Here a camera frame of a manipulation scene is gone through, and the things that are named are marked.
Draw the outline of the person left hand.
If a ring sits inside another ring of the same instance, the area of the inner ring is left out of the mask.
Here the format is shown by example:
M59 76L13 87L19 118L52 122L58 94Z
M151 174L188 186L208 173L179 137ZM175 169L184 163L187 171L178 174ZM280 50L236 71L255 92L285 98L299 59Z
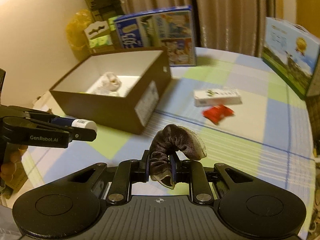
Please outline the person left hand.
M12 181L17 164L21 162L27 149L27 145L18 145L16 150L9 152L9 160L1 165L1 179L6 183Z

